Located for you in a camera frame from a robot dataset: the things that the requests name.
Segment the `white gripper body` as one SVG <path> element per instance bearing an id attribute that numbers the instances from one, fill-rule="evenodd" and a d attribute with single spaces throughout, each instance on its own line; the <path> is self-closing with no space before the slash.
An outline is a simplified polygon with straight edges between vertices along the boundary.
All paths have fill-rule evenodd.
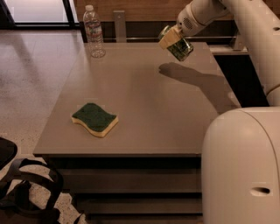
<path id="1" fill-rule="evenodd" d="M 179 14 L 177 26 L 184 36 L 194 36 L 209 25 L 209 2 L 190 2 Z"/>

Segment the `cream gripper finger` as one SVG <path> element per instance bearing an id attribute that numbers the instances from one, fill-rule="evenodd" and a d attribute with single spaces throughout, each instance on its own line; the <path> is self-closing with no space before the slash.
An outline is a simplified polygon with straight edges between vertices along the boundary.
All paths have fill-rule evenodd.
<path id="1" fill-rule="evenodd" d="M 182 30 L 177 26 L 166 26 L 160 33 L 161 39 L 159 45 L 162 49 L 166 49 L 179 42 L 182 38 Z"/>

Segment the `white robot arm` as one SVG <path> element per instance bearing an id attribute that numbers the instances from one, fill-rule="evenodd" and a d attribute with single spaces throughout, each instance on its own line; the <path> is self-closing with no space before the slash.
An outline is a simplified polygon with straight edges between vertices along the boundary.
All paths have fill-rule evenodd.
<path id="1" fill-rule="evenodd" d="M 280 224 L 280 19 L 263 0 L 192 0 L 162 48 L 231 13 L 268 100 L 209 126 L 201 156 L 204 224 Z"/>

